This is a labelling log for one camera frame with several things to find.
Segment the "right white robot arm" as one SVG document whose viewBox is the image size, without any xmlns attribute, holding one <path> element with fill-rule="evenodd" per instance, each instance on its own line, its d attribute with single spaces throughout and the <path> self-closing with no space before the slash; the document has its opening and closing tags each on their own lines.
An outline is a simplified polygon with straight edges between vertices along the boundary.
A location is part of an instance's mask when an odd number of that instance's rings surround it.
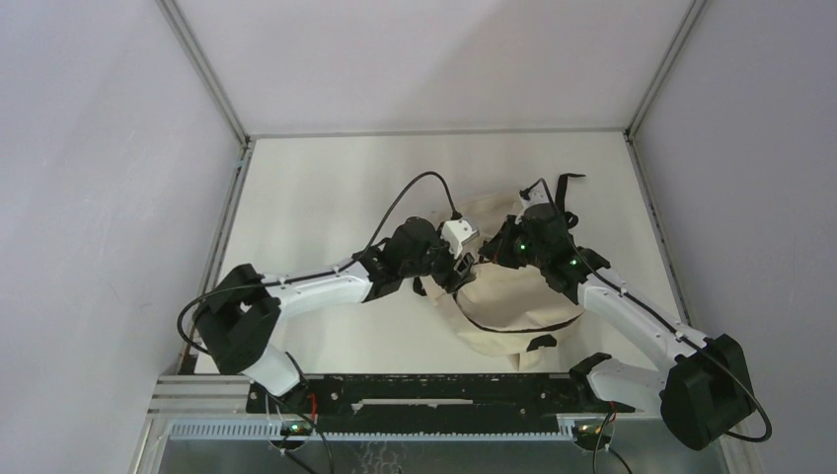
<svg viewBox="0 0 837 474">
<path fill-rule="evenodd" d="M 612 402 L 659 417 L 693 450 L 732 435 L 753 414 L 766 414 L 734 338 L 712 338 L 665 315 L 604 257 L 576 246 L 553 205 L 509 215 L 479 255 L 510 269 L 536 268 L 550 289 L 602 317 L 652 363 L 647 369 L 606 353 L 586 357 L 570 371 L 571 400 L 579 409 Z"/>
</svg>

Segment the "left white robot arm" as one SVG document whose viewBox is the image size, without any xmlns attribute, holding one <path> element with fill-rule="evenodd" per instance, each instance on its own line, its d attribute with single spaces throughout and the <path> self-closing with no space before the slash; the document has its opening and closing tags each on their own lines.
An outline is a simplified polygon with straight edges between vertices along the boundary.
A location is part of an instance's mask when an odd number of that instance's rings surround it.
<svg viewBox="0 0 837 474">
<path fill-rule="evenodd" d="M 469 276 L 474 259 L 466 247 L 479 234 L 460 214 L 440 224 L 411 217 L 380 244 L 324 270 L 272 276 L 239 265 L 191 304 L 192 322 L 220 373 L 249 377 L 294 412 L 306 404 L 309 387 L 295 359 L 271 342 L 281 320 L 387 297 L 419 277 L 455 287 Z"/>
</svg>

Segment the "beige canvas student bag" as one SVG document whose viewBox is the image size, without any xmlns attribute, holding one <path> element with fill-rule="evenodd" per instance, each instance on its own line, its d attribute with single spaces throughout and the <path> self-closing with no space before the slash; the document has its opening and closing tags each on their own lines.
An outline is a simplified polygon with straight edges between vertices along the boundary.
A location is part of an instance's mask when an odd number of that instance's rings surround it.
<svg viewBox="0 0 837 474">
<path fill-rule="evenodd" d="M 472 351 L 507 357 L 515 370 L 535 367 L 571 335 L 584 310 L 552 291 L 538 269 L 509 269 L 479 257 L 452 293 L 430 276 L 414 279 L 448 329 Z"/>
</svg>

